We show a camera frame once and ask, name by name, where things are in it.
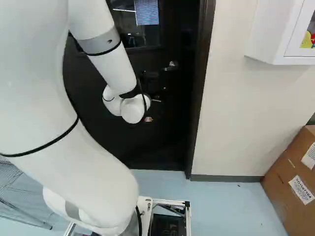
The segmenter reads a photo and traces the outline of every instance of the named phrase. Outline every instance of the baseboard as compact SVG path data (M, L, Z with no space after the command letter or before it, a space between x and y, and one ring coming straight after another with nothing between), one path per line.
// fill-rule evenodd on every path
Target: baseboard
M209 175L193 175L191 174L191 181L202 182L242 182L255 183L260 182L263 176L209 176Z

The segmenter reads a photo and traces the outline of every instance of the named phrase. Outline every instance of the label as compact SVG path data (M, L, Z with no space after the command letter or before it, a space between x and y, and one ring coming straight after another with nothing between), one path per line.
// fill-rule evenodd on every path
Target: label
M305 186L305 184L302 182L299 176L295 176L291 181L289 181L289 184L291 188L293 189L293 191L295 192L295 194L304 203L304 205L310 203L311 201L315 199L314 195Z
M313 169L315 165L315 143L313 143L302 158L302 163Z

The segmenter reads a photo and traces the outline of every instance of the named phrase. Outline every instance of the door frame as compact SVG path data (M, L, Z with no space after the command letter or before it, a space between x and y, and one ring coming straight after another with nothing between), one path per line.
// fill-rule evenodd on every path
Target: door frame
M194 64L194 83L192 86L192 103L190 106L191 114L189 123L189 147L185 169L185 175L187 179L190 178L192 171L215 7L216 0L200 0L198 36Z

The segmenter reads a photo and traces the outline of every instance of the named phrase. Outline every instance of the aluminum frame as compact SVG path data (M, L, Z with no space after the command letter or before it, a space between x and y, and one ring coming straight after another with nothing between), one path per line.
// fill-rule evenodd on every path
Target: aluminum frame
M185 209L185 214L181 215L181 217L185 218L186 222L186 236L191 236L191 207L190 207L190 202L189 201L173 201L173 200L166 200L166 199L153 199L153 206L152 208L156 206L174 206L174 207L183 207ZM152 219L153 219L153 214L151 214L151 221L149 225L149 233L148 236L151 235L151 226L152 226ZM63 236L71 236L76 224L70 223L68 225L67 230L65 231Z

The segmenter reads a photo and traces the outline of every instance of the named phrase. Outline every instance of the white wall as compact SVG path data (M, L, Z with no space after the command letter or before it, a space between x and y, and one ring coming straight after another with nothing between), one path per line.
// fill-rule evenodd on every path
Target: white wall
M217 0L193 174L262 176L315 112L315 66L245 58L257 0Z

